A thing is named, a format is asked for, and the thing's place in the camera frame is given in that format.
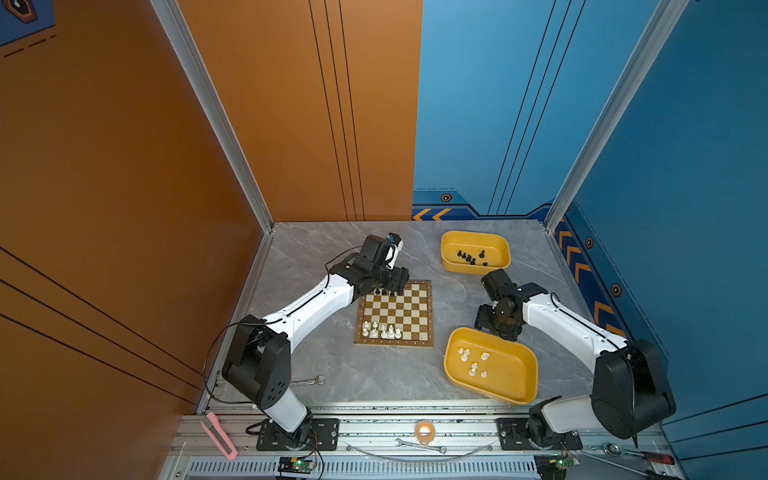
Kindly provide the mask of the wooden chess board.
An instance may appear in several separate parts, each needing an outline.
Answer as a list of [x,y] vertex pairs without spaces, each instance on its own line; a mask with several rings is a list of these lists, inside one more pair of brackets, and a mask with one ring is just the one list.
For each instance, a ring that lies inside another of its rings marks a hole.
[[359,300],[354,343],[431,348],[434,346],[432,284],[409,280],[401,295],[376,290]]

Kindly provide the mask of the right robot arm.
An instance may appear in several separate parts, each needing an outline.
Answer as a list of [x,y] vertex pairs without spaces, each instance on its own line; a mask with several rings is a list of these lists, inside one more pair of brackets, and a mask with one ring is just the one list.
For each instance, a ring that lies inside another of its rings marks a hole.
[[628,340],[565,307],[556,294],[536,283],[518,285],[505,270],[481,278],[492,303],[478,308],[475,327],[515,341],[530,326],[548,335],[593,374],[588,395],[553,397],[529,409],[529,440],[546,449],[559,435],[601,428],[619,439],[635,440],[646,428],[677,411],[660,349]]

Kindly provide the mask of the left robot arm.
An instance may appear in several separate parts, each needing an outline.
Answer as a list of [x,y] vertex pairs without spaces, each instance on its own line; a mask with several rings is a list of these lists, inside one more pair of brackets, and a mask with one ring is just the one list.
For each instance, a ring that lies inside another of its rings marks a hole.
[[312,412],[291,390],[291,356],[330,316],[375,290],[401,294],[409,271],[396,260],[402,238],[369,235],[325,264],[314,288],[282,309],[238,322],[221,368],[224,380],[261,410],[292,448],[312,433]]

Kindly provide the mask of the green circuit board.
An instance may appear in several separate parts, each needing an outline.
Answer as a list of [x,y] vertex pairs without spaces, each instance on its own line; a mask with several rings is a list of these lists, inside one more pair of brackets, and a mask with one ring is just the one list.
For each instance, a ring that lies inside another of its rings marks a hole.
[[319,468],[318,462],[308,457],[280,457],[278,479],[308,479]]

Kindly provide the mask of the near yellow tray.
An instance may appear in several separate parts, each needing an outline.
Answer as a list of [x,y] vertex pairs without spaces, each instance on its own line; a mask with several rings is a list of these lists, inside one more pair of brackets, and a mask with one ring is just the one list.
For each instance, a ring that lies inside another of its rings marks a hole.
[[448,380],[474,393],[512,405],[538,396],[539,365],[527,346],[462,327],[454,330],[444,356]]

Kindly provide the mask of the yellow tray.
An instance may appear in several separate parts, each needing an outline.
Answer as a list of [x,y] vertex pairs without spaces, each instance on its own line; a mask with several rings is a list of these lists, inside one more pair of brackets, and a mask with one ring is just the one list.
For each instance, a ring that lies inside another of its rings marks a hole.
[[481,276],[511,264],[508,242],[491,233],[448,231],[441,238],[441,257],[449,272]]
[[527,346],[462,327],[454,330],[444,356],[448,380],[474,393],[512,405],[538,396],[539,365]]

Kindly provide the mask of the far yellow tray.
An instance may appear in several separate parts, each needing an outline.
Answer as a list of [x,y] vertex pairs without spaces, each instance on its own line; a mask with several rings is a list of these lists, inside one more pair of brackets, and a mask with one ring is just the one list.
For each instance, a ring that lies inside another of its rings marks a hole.
[[481,276],[511,264],[508,242],[491,233],[448,231],[441,238],[441,257],[449,272]]

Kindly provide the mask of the silver wrench on table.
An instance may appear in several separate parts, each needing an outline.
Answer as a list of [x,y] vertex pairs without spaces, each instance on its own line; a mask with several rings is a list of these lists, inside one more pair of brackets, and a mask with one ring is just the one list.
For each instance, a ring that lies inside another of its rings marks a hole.
[[314,378],[304,380],[294,380],[290,383],[291,386],[322,386],[326,382],[323,375],[318,375]]

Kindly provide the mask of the orange tape roll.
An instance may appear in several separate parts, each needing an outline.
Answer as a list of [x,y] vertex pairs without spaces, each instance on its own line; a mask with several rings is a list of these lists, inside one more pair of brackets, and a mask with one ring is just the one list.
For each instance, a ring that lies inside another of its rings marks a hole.
[[420,420],[415,425],[414,436],[422,445],[431,444],[436,436],[434,424],[428,420]]

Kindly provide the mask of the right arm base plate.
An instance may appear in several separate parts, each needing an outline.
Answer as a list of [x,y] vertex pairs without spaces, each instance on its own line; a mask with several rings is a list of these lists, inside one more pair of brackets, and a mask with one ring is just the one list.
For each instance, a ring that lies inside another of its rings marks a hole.
[[497,433],[504,451],[511,450],[581,450],[578,432],[555,433],[536,418],[509,417],[496,420]]

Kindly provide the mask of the silver wrench on rail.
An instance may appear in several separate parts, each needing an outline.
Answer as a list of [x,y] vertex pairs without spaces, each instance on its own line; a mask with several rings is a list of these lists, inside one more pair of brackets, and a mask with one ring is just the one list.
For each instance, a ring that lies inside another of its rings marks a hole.
[[440,453],[442,455],[445,455],[447,453],[447,448],[445,446],[433,446],[429,444],[422,444],[420,442],[410,442],[405,441],[401,438],[396,439],[396,445],[398,447],[405,447],[405,448],[412,448],[412,449],[418,449],[418,450],[425,450],[425,451],[433,451]]

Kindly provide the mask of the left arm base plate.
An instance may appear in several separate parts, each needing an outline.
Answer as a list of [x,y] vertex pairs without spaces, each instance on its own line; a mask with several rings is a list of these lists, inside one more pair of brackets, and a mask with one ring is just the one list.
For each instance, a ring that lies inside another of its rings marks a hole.
[[317,448],[321,452],[335,451],[339,440],[340,420],[338,418],[313,418],[304,422],[293,433],[287,432],[272,420],[260,428],[256,449],[258,451],[309,451]]

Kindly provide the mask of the aluminium corner post left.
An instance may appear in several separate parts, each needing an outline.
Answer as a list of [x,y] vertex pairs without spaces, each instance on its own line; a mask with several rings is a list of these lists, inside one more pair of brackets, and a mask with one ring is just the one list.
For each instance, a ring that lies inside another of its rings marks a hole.
[[261,229],[272,234],[274,220],[227,115],[211,75],[177,1],[151,0],[151,6],[184,70],[196,98]]

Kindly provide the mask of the aluminium corner post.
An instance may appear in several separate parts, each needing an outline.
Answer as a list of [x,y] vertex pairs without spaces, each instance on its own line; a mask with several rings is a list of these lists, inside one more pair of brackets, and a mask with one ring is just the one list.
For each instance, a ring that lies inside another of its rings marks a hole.
[[688,0],[657,4],[545,217],[547,233],[554,233],[564,218],[688,4]]
[[151,6],[184,70],[196,98],[261,229],[272,234],[274,220],[227,115],[211,75],[177,1],[151,0]]

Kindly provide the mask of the aluminium corner post right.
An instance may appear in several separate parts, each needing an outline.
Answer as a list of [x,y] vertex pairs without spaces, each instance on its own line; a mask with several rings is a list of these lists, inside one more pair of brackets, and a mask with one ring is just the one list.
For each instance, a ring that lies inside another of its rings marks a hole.
[[688,0],[657,4],[545,217],[547,233],[554,233],[564,218],[688,4]]

